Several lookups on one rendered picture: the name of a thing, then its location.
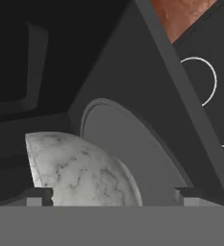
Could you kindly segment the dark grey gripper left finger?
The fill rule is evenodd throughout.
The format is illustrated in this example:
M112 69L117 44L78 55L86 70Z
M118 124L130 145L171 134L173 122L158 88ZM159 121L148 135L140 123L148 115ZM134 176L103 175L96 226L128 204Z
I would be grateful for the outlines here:
M0 202L0 206L10 207L52 207L53 189L50 187L34 187L25 190L14 198Z

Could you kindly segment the white marble bowl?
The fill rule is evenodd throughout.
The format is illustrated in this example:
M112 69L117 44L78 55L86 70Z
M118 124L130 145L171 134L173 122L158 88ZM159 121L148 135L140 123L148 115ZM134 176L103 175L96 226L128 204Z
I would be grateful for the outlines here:
M25 135L33 184L51 188L56 207L140 207L142 198L127 166L75 135Z

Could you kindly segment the dark grey microwave oven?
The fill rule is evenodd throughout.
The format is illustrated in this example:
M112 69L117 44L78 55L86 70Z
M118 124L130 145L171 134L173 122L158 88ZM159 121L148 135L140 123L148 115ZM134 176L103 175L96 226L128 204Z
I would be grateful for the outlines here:
M84 110L109 99L152 129L191 185L224 202L224 151L150 0L131 0L69 109L80 135Z

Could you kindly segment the black hob with white rings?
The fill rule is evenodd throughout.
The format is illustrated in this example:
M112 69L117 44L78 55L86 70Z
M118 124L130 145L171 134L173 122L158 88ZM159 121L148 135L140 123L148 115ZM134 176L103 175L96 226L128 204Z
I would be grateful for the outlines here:
M174 48L224 151L224 0L217 0Z

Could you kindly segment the dark microwave door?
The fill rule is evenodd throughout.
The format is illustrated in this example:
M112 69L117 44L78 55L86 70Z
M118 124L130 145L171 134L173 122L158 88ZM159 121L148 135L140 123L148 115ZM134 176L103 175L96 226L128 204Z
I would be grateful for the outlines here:
M32 187L25 135L68 110L128 0L0 0L0 204Z

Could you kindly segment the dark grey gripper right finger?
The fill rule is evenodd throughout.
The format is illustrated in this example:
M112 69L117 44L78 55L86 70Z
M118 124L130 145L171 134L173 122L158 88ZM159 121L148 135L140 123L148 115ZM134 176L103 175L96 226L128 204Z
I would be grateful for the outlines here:
M195 187L176 187L175 200L184 207L223 207L224 202L210 198Z

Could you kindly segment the grey round microwave turntable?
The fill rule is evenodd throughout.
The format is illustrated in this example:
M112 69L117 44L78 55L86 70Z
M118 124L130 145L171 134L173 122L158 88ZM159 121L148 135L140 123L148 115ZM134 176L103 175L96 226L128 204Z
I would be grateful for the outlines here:
M87 104L80 135L122 161L137 182L145 206L180 206L191 185L183 166L155 131L109 99Z

